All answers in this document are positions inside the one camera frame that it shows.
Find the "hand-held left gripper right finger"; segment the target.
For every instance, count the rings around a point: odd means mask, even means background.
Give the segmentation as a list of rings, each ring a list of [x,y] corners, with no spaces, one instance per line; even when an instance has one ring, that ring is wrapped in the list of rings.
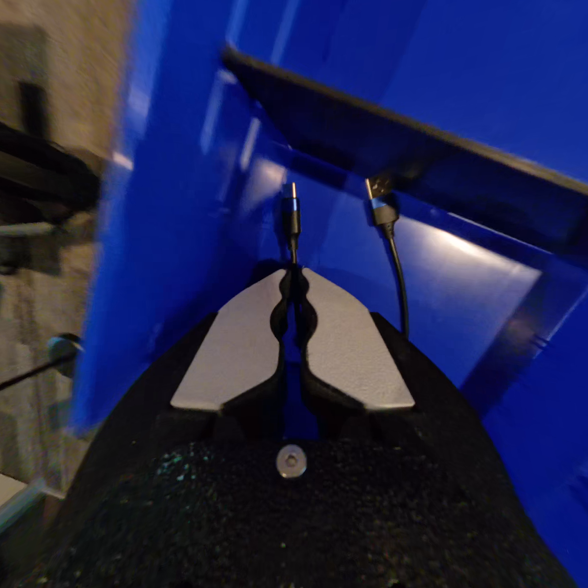
[[[320,436],[416,402],[369,309],[308,268],[298,271],[301,395]]]

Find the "blue bin with divider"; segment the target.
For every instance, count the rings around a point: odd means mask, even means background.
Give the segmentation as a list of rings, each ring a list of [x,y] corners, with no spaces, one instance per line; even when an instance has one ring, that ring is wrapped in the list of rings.
[[[277,260],[277,198],[302,201],[302,263],[399,323],[363,173],[284,143],[221,65],[270,65],[587,183],[587,1],[140,1],[123,130],[70,426],[92,430],[151,361]],[[410,341],[464,393],[526,512],[587,587],[587,198],[466,172],[399,195]]]

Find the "black bin divider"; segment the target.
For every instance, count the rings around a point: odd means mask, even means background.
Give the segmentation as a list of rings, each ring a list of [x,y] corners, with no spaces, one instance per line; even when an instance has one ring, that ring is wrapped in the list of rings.
[[[554,254],[587,259],[587,183],[225,47],[294,151]]]

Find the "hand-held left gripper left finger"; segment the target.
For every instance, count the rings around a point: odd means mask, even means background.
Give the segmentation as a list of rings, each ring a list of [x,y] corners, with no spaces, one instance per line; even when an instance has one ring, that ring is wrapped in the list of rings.
[[[171,399],[177,410],[235,419],[246,435],[281,435],[292,273],[278,269],[216,313]]]

